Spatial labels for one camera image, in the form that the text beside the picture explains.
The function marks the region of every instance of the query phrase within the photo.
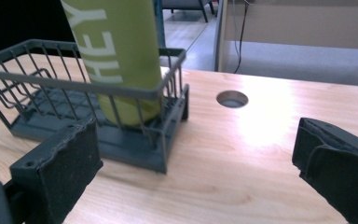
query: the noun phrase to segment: chair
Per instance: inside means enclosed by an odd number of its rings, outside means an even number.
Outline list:
[[[201,10],[205,21],[208,22],[205,12],[206,5],[209,5],[212,14],[214,14],[212,0],[161,0],[162,9],[170,9],[172,13],[174,9]]]

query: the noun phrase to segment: light wood tabletop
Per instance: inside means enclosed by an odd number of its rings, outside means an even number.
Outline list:
[[[175,137],[166,175],[115,161],[88,185],[65,223],[347,223],[292,164],[299,119],[358,136],[358,86],[184,70],[189,119]],[[227,108],[221,91],[249,103]],[[38,143],[0,121],[0,181]]]

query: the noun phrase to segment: gray metal basket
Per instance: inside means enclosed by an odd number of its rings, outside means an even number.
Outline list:
[[[160,49],[168,69],[153,90],[91,84],[76,43],[28,40],[0,51],[0,119],[18,137],[43,141],[80,119],[95,118],[101,156],[167,172],[173,138],[188,117],[189,86],[182,83],[183,49]],[[161,101],[161,112],[137,126],[117,124],[103,115],[96,94]],[[143,120],[138,107],[139,119]]]

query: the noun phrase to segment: green bottle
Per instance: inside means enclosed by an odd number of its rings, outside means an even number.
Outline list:
[[[161,80],[152,0],[62,0],[91,83],[150,90]],[[117,123],[109,98],[98,95],[104,115]],[[140,123],[134,99],[115,97],[122,124]],[[144,120],[160,102],[140,101]]]

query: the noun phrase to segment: floor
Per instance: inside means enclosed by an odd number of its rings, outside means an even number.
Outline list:
[[[187,50],[184,68],[213,71],[216,17],[206,7],[209,22],[200,11],[164,10],[166,46]],[[229,73],[239,55],[232,43]],[[358,85],[358,49],[332,49],[242,42],[238,74]]]

